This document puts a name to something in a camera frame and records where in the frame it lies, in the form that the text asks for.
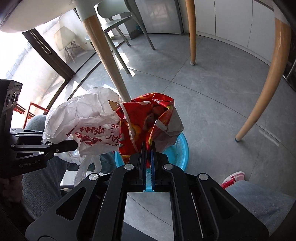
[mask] human hand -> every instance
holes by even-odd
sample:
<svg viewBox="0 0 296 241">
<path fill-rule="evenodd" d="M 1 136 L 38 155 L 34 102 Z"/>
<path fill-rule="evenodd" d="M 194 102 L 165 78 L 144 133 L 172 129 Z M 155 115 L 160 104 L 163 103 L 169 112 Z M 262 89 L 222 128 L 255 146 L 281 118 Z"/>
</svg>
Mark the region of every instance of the human hand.
<svg viewBox="0 0 296 241">
<path fill-rule="evenodd" d="M 22 175 L 10 179 L 0 178 L 0 195 L 10 202 L 22 200 Z"/>
</svg>

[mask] wall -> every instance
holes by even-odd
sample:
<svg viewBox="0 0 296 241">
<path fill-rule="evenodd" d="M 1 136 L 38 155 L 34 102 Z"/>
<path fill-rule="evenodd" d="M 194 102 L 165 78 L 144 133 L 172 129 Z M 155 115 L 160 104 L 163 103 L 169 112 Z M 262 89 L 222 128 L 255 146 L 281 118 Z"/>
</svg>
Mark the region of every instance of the wall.
<svg viewBox="0 0 296 241">
<path fill-rule="evenodd" d="M 197 34 L 243 49 L 270 64 L 274 48 L 271 0 L 194 0 Z M 179 0 L 184 32 L 189 32 L 185 0 Z"/>
</svg>

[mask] red sneaker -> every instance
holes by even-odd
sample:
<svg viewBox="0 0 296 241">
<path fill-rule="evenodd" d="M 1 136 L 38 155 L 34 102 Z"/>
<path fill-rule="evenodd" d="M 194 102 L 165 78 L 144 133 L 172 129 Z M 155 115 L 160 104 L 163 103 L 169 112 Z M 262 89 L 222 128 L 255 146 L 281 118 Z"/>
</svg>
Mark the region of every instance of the red sneaker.
<svg viewBox="0 0 296 241">
<path fill-rule="evenodd" d="M 231 186 L 232 184 L 236 183 L 237 181 L 241 181 L 244 180 L 244 178 L 246 177 L 246 174 L 244 172 L 236 172 L 234 174 L 231 174 L 230 176 L 228 176 L 224 182 L 222 182 L 220 184 L 220 186 L 225 189 L 229 186 Z"/>
</svg>

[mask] white cord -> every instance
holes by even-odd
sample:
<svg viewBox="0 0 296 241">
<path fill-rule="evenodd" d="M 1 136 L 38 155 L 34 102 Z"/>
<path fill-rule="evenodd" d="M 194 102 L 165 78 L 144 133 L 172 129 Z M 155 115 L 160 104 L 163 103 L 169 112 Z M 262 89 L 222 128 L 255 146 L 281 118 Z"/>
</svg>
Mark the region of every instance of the white cord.
<svg viewBox="0 0 296 241">
<path fill-rule="evenodd" d="M 48 49 L 48 47 L 46 47 L 41 41 L 40 39 L 33 33 L 32 30 L 29 30 L 29 32 L 32 34 L 32 36 L 34 37 L 34 39 L 39 43 L 39 45 L 41 46 L 41 48 L 43 48 L 43 46 L 48 50 L 48 52 L 43 48 L 43 50 L 45 51 L 45 53 L 47 54 L 52 54 L 51 51 Z"/>
</svg>

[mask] cabinet door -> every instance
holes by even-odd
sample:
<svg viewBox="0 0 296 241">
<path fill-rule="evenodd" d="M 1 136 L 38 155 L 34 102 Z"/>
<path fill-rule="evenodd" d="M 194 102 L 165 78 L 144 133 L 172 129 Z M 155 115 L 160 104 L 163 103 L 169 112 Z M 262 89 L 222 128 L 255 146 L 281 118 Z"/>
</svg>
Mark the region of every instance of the cabinet door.
<svg viewBox="0 0 296 241">
<path fill-rule="evenodd" d="M 271 62 L 274 50 L 274 12 L 253 1 L 253 20 L 248 49 Z"/>
<path fill-rule="evenodd" d="M 214 0 L 195 0 L 196 31 L 215 35 Z"/>
<path fill-rule="evenodd" d="M 216 36 L 247 47 L 252 25 L 252 0 L 215 0 Z"/>
</svg>

